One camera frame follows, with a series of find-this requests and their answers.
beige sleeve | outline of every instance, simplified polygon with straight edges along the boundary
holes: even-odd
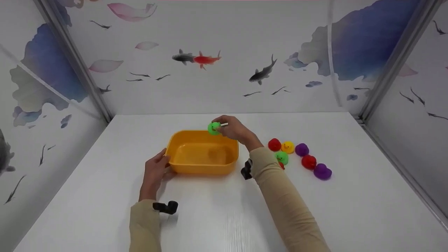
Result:
[[[250,152],[254,177],[278,232],[292,252],[328,252],[322,233],[295,186],[279,166],[272,151],[260,147]]]
[[[131,207],[129,252],[161,252],[159,211],[152,208],[155,200],[142,200]]]

metal frame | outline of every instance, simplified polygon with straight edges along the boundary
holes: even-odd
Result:
[[[113,114],[110,112],[109,108],[104,102],[98,87],[96,86],[92,76],[87,70],[87,67],[84,64],[84,61],[82,60],[82,57],[77,50],[69,34],[69,31],[67,30],[66,25],[64,25],[62,16],[57,11],[55,3],[48,0],[33,1],[36,4],[36,7],[41,13],[42,17],[44,18],[45,22],[47,22],[47,24],[50,26],[53,34],[55,35],[56,39],[59,42],[59,45],[62,48],[62,51],[69,60],[70,65],[81,81],[81,84],[89,94],[89,97],[100,113],[101,118],[106,123],[109,123],[113,118]]]
[[[377,147],[389,159],[391,164],[396,168],[398,173],[409,184],[414,192],[419,196],[422,202],[435,216],[437,221],[448,232],[448,218],[445,213],[440,210],[435,201],[428,195],[428,193],[420,186],[417,180],[411,175],[406,167],[398,160],[398,158],[389,150],[386,145],[369,129],[369,120],[372,118],[375,110],[381,103],[389,88],[392,86],[395,78],[408,59],[418,40],[422,36],[428,24],[431,22],[440,5],[446,0],[421,0],[416,11],[411,17],[403,35],[395,46],[389,60],[384,69],[385,71],[378,78],[372,94],[364,104],[358,123],[363,127],[370,138],[375,142]]]
[[[364,131],[370,136],[378,149],[389,159],[389,162],[395,167],[398,173],[408,183],[412,190],[422,200],[426,207],[431,211],[437,221],[443,226],[445,231],[448,232],[448,218],[440,210],[439,206],[434,200],[427,194],[427,192],[420,186],[420,184],[414,179],[404,165],[398,160],[398,158],[392,154],[392,152],[386,147],[386,145],[376,136],[368,127],[363,126]]]
[[[383,71],[376,81],[371,95],[369,95],[367,102],[364,104],[358,115],[364,123],[367,124],[369,122],[373,112],[383,100],[387,91],[395,81],[396,76],[408,59],[409,54],[411,54],[429,22],[431,22],[437,9],[443,2],[444,0],[420,0],[403,35],[384,66],[385,71]]]

red fish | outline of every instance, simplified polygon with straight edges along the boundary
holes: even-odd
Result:
[[[208,56],[208,57],[203,56],[203,55],[202,55],[202,52],[199,51],[199,56],[194,57],[193,60],[194,60],[196,63],[199,63],[199,64],[200,64],[201,69],[204,68],[204,70],[206,70],[205,67],[204,67],[204,65],[213,65],[213,63],[214,63],[215,61],[217,61],[217,60],[219,60],[219,59],[221,58],[221,57],[220,57],[220,53],[221,53],[221,51],[219,51],[218,56],[217,56],[216,58],[213,58],[212,56]]]

person's left hand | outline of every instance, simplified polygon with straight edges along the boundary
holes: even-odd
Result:
[[[167,177],[167,175],[172,175],[172,172],[168,172],[169,169],[166,169],[169,166],[170,157],[164,156],[165,151],[166,148],[146,161],[145,174],[138,201],[156,200],[157,190],[160,188],[162,179]]]

yellow plastic tub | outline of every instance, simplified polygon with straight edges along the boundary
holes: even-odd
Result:
[[[171,168],[177,173],[226,175],[235,169],[238,142],[206,130],[175,133],[167,147]]]

